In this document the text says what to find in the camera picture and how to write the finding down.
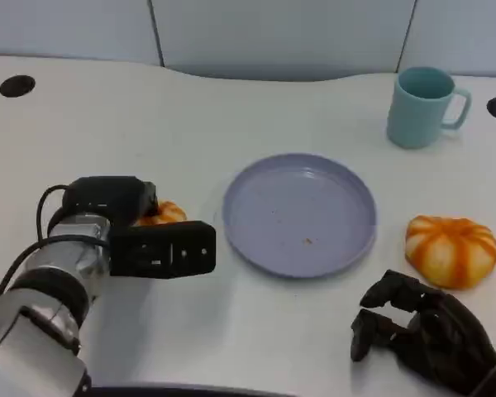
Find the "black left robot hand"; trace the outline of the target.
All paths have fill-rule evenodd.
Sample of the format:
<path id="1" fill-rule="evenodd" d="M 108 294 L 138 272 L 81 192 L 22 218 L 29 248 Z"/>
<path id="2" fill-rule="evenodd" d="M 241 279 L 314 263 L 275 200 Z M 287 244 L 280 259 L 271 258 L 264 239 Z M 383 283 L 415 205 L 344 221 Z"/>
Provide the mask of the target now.
<path id="1" fill-rule="evenodd" d="M 159 213 L 155 185 L 135 176 L 79 178 L 65 190 L 61 207 L 65 216 L 95 214 L 116 227 Z"/>

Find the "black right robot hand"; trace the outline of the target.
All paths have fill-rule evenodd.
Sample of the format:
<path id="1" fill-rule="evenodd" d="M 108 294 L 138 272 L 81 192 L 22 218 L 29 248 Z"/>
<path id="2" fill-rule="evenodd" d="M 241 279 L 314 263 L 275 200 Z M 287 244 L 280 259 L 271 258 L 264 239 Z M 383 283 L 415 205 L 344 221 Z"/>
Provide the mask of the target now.
<path id="1" fill-rule="evenodd" d="M 351 360 L 371 347 L 390 350 L 421 377 L 470 395 L 496 367 L 481 322 L 453 295 L 387 270 L 360 301 L 351 330 Z"/>

